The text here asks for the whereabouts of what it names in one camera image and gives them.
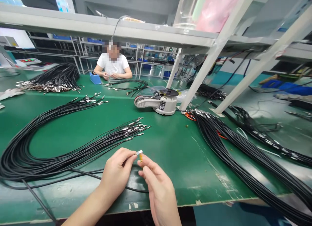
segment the wrist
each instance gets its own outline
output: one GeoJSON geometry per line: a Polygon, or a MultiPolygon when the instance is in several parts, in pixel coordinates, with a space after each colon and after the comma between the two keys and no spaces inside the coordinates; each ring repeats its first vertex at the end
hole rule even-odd
{"type": "Polygon", "coordinates": [[[112,199],[111,194],[104,189],[98,186],[92,193],[97,199],[98,206],[100,206],[105,212],[111,207],[115,199],[112,199]]]}

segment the green workbench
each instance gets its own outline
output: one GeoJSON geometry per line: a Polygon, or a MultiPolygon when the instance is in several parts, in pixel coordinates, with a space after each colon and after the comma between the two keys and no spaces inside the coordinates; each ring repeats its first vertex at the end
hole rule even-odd
{"type": "MultiPolygon", "coordinates": [[[[17,81],[27,80],[39,74],[31,71],[17,71],[21,73],[19,76],[0,78],[0,92],[14,88],[17,81]]],[[[151,78],[147,81],[150,86],[166,85],[165,81],[158,78],[151,78]]],[[[78,83],[84,85],[80,94],[70,91],[43,95],[39,92],[26,91],[24,95],[1,101],[5,108],[0,110],[0,152],[2,153],[8,142],[20,129],[40,113],[65,104],[75,97],[101,92],[102,95],[105,95],[105,99],[109,100],[109,103],[66,115],[42,127],[31,141],[31,153],[41,158],[58,156],[80,147],[99,134],[120,124],[144,117],[143,123],[151,125],[151,128],[146,130],[143,136],[136,137],[124,143],[123,146],[136,151],[142,149],[147,156],[163,168],[175,187],[178,206],[237,201],[256,197],[216,157],[203,140],[197,125],[181,113],[176,112],[172,116],[165,117],[155,113],[151,108],[136,108],[133,103],[134,98],[127,97],[125,91],[107,90],[103,85],[94,85],[88,75],[82,75],[78,83]]],[[[173,87],[181,88],[182,84],[174,82],[173,87]]],[[[199,104],[202,100],[203,98],[198,98],[192,103],[199,104]]],[[[284,113],[288,107],[284,103],[273,103],[273,101],[258,103],[259,100],[272,100],[272,95],[246,91],[235,101],[235,105],[243,106],[250,111],[251,115],[255,113],[253,117],[261,122],[281,122],[283,128],[279,132],[272,133],[274,138],[290,149],[312,155],[310,145],[312,132],[309,130],[309,122],[284,113]]],[[[210,107],[208,103],[205,103],[200,108],[210,111],[210,107]]],[[[221,119],[236,130],[236,127],[226,118],[221,119]]],[[[224,143],[232,156],[275,194],[289,193],[289,190],[270,173],[227,141],[224,143]]],[[[260,143],[255,142],[255,144],[268,150],[260,143]]],[[[81,170],[91,171],[103,168],[106,160],[118,148],[84,165],[81,170]]],[[[268,154],[306,184],[312,186],[312,171],[309,168],[297,166],[276,155],[268,154]]],[[[136,189],[147,189],[145,181],[137,173],[139,169],[137,165],[133,166],[127,185],[136,189]]],[[[30,185],[41,183],[44,181],[31,182],[30,185]]],[[[83,176],[34,191],[57,218],[67,218],[98,184],[99,180],[83,176]]],[[[28,190],[11,190],[0,185],[0,199],[0,224],[40,222],[48,219],[44,210],[28,190]]],[[[108,213],[149,208],[148,194],[125,190],[108,213]]]]}

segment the black cable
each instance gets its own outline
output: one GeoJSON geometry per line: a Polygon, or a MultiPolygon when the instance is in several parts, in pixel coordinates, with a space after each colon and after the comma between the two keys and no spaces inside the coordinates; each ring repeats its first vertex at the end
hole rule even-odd
{"type": "MultiPolygon", "coordinates": [[[[209,103],[217,107],[217,105],[211,101],[209,103]]],[[[308,167],[312,167],[312,157],[303,155],[299,152],[290,150],[286,147],[283,147],[280,143],[275,141],[273,138],[269,136],[266,131],[262,131],[259,129],[259,124],[250,117],[247,111],[245,111],[242,107],[238,106],[228,106],[228,108],[235,114],[236,118],[233,118],[229,113],[223,111],[223,114],[235,125],[240,127],[250,136],[260,141],[262,144],[265,144],[267,147],[275,150],[279,154],[289,158],[293,162],[299,162],[308,167]]]]}
{"type": "Polygon", "coordinates": [[[77,84],[79,79],[79,71],[77,66],[72,63],[59,64],[48,71],[28,80],[17,82],[17,87],[27,90],[35,90],[39,92],[63,92],[81,90],[81,86],[77,84]]]}
{"type": "MultiPolygon", "coordinates": [[[[240,64],[237,66],[237,68],[234,70],[234,72],[232,73],[232,75],[230,76],[230,78],[222,85],[220,86],[218,89],[216,89],[215,92],[213,92],[212,94],[209,95],[209,98],[212,98],[212,96],[214,94],[216,94],[218,91],[220,91],[226,84],[228,84],[228,82],[232,79],[232,77],[235,75],[235,73],[237,72],[237,70],[241,67],[241,65],[243,64],[243,62],[247,59],[247,57],[251,54],[252,52],[248,52],[247,55],[242,59],[242,61],[240,62],[240,64]]],[[[200,107],[204,102],[206,101],[206,99],[199,104],[198,106],[196,106],[195,108],[200,107]]]]}
{"type": "MultiPolygon", "coordinates": [[[[14,136],[0,158],[0,184],[15,190],[29,189],[53,221],[55,221],[55,218],[49,214],[42,201],[32,191],[33,188],[47,186],[83,175],[101,179],[94,174],[103,171],[103,169],[84,172],[75,168],[81,167],[81,165],[97,159],[120,144],[142,135],[143,131],[149,128],[140,122],[142,118],[138,118],[98,135],[81,147],[64,155],[52,158],[37,158],[31,155],[29,144],[40,127],[64,115],[103,104],[104,102],[101,100],[104,96],[98,100],[96,99],[99,95],[100,93],[95,93],[92,97],[86,95],[81,99],[75,98],[65,105],[58,106],[35,117],[14,136]],[[30,181],[50,180],[55,175],[65,172],[78,172],[79,174],[37,186],[29,186],[27,184],[30,181]],[[15,187],[8,184],[7,181],[23,182],[26,187],[15,187]]],[[[139,193],[148,193],[146,190],[126,188],[139,193]]]]}
{"type": "Polygon", "coordinates": [[[46,214],[48,215],[48,217],[55,223],[55,225],[59,224],[59,221],[49,212],[49,210],[46,208],[46,206],[43,204],[43,202],[41,201],[41,199],[36,195],[36,193],[30,188],[29,184],[27,184],[26,181],[24,181],[22,179],[23,183],[25,184],[25,186],[29,189],[29,191],[31,192],[31,194],[34,196],[34,198],[37,200],[37,202],[40,204],[40,206],[42,207],[42,209],[46,212],[46,214]]]}
{"type": "Polygon", "coordinates": [[[13,71],[1,71],[0,73],[17,73],[17,74],[15,74],[15,75],[1,76],[1,77],[15,77],[15,76],[20,75],[20,73],[18,73],[18,72],[13,72],[13,71]]]}
{"type": "MultiPolygon", "coordinates": [[[[244,75],[243,75],[243,78],[246,76],[246,72],[247,72],[247,69],[249,67],[249,64],[250,64],[250,61],[251,59],[249,60],[247,66],[246,66],[246,69],[244,71],[244,75]]],[[[256,92],[256,93],[259,93],[259,94],[266,94],[266,93],[275,93],[275,92],[280,92],[280,91],[286,91],[286,90],[291,90],[291,89],[294,89],[294,88],[297,88],[297,87],[300,87],[300,86],[304,86],[304,85],[307,85],[307,84],[310,84],[312,83],[312,81],[308,82],[308,83],[304,83],[302,85],[297,85],[297,86],[293,86],[293,87],[289,87],[289,88],[286,88],[286,89],[283,89],[283,90],[277,90],[277,91],[268,91],[268,92],[260,92],[260,91],[257,91],[255,90],[254,88],[252,88],[251,86],[248,86],[252,91],[256,92]]]]}
{"type": "Polygon", "coordinates": [[[196,119],[196,123],[206,143],[210,146],[214,153],[254,192],[256,196],[298,226],[312,224],[312,216],[300,212],[280,200],[273,192],[267,189],[239,163],[237,163],[230,155],[229,151],[225,148],[218,133],[226,137],[229,142],[233,143],[248,157],[262,165],[265,169],[269,170],[270,173],[285,184],[311,210],[312,190],[305,183],[289,173],[279,163],[271,159],[247,139],[233,132],[219,118],[197,109],[192,112],[192,116],[196,119]]]}
{"type": "Polygon", "coordinates": [[[148,83],[144,80],[140,79],[116,79],[115,81],[109,80],[109,83],[104,84],[104,86],[108,87],[108,89],[113,89],[113,90],[127,90],[129,92],[126,93],[126,95],[132,94],[131,97],[135,95],[135,93],[141,92],[143,89],[148,87],[148,83]],[[129,83],[129,82],[134,82],[137,83],[138,86],[135,87],[112,87],[111,85],[117,85],[117,84],[123,84],[123,83],[129,83]]]}

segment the plastic bag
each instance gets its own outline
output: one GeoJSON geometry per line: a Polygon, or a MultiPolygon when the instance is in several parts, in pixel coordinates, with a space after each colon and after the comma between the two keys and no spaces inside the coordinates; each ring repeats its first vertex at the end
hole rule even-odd
{"type": "MultiPolygon", "coordinates": [[[[177,96],[178,103],[182,103],[187,93],[188,93],[188,89],[179,92],[179,95],[177,96]]],[[[193,99],[196,99],[196,98],[197,98],[196,95],[194,95],[191,101],[193,101],[193,99]]]]}

